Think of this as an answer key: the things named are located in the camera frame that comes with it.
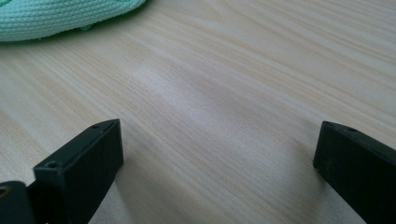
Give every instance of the wooden table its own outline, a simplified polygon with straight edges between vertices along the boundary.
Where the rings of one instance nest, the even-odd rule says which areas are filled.
[[[363,223],[312,166],[320,124],[396,148],[394,1],[148,0],[0,45],[0,182],[120,118],[91,223]]]

